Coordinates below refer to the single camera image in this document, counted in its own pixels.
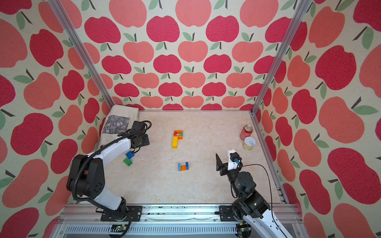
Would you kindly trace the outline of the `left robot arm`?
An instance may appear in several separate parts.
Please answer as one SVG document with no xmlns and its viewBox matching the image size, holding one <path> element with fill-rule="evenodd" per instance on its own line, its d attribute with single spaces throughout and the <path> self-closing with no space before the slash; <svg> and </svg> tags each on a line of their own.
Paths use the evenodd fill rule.
<svg viewBox="0 0 381 238">
<path fill-rule="evenodd" d="M 134 121 L 131 129 L 118 134 L 116 139 L 95 152 L 73 158 L 66 189 L 75 201 L 90 202 L 100 208 L 102 221 L 130 222 L 134 218 L 126 200 L 106 187 L 104 169 L 124 152 L 136 153 L 149 145 L 147 131 L 151 126 L 150 121 Z"/>
</svg>

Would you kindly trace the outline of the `dark blue lego brick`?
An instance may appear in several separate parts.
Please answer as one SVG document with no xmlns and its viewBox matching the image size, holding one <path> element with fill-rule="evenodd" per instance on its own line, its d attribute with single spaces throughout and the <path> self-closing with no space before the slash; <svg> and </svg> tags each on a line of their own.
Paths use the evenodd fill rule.
<svg viewBox="0 0 381 238">
<path fill-rule="evenodd" d="M 126 153 L 126 157 L 128 158 L 128 159 L 131 159 L 131 158 L 133 158 L 135 156 L 135 154 L 132 152 L 132 151 L 129 151 L 128 153 Z"/>
</svg>

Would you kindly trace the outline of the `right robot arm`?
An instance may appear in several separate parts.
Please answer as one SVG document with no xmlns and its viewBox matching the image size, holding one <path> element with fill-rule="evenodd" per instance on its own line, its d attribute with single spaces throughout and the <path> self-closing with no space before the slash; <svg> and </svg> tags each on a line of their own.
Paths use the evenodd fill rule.
<svg viewBox="0 0 381 238">
<path fill-rule="evenodd" d="M 255 230 L 262 238 L 291 238 L 291 233 L 277 219 L 272 209 L 272 203 L 268 203 L 256 190 L 249 172 L 241 171 L 244 167 L 242 158 L 235 151 L 228 152 L 228 162 L 222 163 L 216 155 L 216 170 L 221 176 L 227 176 L 230 183 L 230 191 L 235 201 L 229 205 L 219 206 L 216 212 L 223 222 L 237 221 L 237 237 L 248 237 L 251 230 Z"/>
</svg>

